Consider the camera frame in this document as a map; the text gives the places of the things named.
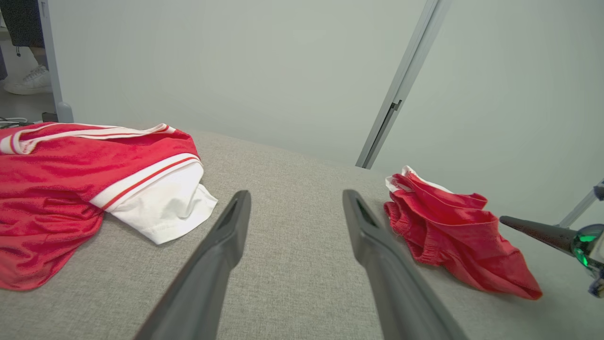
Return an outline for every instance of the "folded clothing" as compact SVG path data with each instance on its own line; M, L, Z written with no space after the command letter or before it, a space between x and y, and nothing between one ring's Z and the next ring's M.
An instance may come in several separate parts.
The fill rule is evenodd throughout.
M498 231L496 216L479 194L458 195L421 179L410 167L386 178L392 202L384 209L413 258L444 266L453 276L485 292L538 299L542 292L520 250Z
M205 221L216 199L193 139L147 130L43 123L0 130L0 287L46 283L99 229L103 211L156 244Z

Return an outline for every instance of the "shoelace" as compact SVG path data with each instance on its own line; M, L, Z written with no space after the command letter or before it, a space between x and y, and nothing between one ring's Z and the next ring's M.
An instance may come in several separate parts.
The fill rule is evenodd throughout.
M34 79L37 76L43 74L44 72L46 72L46 68L43 65L38 65L27 76L25 76L25 78L23 78L23 81L26 82L28 80Z

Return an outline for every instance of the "white sneaker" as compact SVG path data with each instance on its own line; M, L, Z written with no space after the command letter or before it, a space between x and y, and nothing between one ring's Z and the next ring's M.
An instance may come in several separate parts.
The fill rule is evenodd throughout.
M22 81L4 85L7 92L13 94L52 93L50 72L43 65L34 68Z

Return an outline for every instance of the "black shorts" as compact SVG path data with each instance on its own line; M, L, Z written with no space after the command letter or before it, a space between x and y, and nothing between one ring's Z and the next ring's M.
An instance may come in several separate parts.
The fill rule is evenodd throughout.
M0 0L0 11L13 45L44 47L37 0Z

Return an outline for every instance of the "gray fabric surface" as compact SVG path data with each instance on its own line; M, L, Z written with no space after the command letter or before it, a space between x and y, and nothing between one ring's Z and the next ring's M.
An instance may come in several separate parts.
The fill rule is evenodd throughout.
M212 217L156 246L107 215L100 232L46 285L0 290L0 338L130 339L241 189L252 194L251 221L226 291L219 339L381 338L368 279L350 247L341 193L359 191L386 223L385 175L189 133L204 164L202 182L219 200ZM467 335L601 338L604 302L587 294L590 280L577 261L504 226L501 232L523 251L544 291L541 300L479 292L443 269L419 266Z

